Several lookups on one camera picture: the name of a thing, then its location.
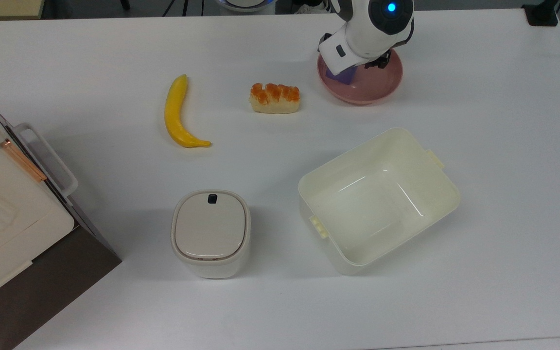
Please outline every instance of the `bowl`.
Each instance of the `bowl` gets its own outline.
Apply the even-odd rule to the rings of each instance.
[[[317,60],[319,78],[325,88],[339,100],[354,105],[368,105],[393,93],[401,83],[403,66],[395,50],[384,69],[358,66],[350,84],[343,84],[325,75],[327,66],[321,55]]]

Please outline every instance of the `banana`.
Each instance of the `banana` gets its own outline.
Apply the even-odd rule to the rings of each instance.
[[[185,100],[185,93],[187,92],[187,76],[185,74],[174,79],[170,90],[165,99],[165,128],[178,144],[183,147],[209,147],[211,142],[200,140],[183,126],[180,121],[180,109]]]

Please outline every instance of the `lid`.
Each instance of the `lid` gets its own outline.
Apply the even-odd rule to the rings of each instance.
[[[192,259],[217,260],[233,255],[242,246],[246,230],[245,209],[227,193],[194,194],[178,209],[174,241]]]

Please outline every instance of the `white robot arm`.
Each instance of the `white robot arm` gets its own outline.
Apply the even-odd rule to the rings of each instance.
[[[368,62],[383,68],[389,50],[405,44],[414,31],[413,0],[331,2],[336,13],[347,22],[333,35],[326,34],[318,46],[334,75]]]

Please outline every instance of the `small white container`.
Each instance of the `small white container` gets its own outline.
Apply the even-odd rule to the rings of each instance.
[[[336,270],[353,275],[460,202],[442,163],[405,129],[390,129],[308,173],[300,212]]]
[[[172,221],[172,248],[198,276],[225,279],[249,256],[250,215],[245,201],[229,191],[189,193]]]

